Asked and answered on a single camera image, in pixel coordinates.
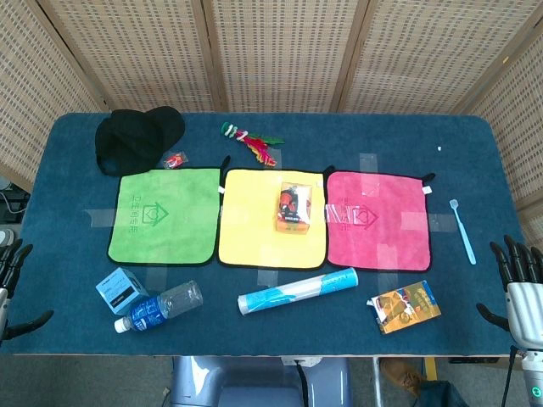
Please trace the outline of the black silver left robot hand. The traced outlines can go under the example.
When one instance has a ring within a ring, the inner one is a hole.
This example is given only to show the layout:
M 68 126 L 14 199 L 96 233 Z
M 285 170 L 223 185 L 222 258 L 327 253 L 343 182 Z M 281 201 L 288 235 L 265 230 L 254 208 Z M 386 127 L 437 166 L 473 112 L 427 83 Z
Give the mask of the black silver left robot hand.
M 15 326 L 9 325 L 9 306 L 19 282 L 22 266 L 33 249 L 32 244 L 24 247 L 22 244 L 23 240 L 19 238 L 1 248 L 1 343 L 34 332 L 44 326 L 54 315 L 51 309 L 33 321 Z

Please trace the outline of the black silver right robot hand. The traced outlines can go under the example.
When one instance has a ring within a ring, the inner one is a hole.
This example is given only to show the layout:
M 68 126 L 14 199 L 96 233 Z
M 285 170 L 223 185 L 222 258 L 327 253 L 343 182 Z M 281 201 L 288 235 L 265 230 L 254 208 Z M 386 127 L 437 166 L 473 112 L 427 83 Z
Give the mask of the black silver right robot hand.
M 509 332 L 514 341 L 530 350 L 542 349 L 542 251 L 504 236 L 508 251 L 490 243 L 505 293 L 507 316 L 502 317 L 476 304 L 490 324 Z

